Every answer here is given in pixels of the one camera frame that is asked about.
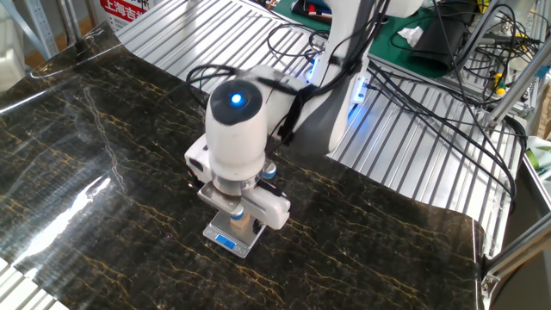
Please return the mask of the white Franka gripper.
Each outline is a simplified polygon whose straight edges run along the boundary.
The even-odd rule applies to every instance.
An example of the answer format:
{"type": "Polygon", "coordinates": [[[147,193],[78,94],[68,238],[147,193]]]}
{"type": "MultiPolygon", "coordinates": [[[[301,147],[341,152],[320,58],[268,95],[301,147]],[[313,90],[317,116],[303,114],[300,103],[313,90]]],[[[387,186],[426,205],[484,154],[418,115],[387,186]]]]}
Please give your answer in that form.
{"type": "Polygon", "coordinates": [[[209,162],[206,143],[194,143],[184,154],[186,165],[202,183],[198,196],[208,205],[233,218],[249,214],[255,218],[252,232],[258,235],[263,224],[281,229],[289,218],[290,201],[265,183],[259,174],[246,181],[229,181],[217,176],[209,162]]]}

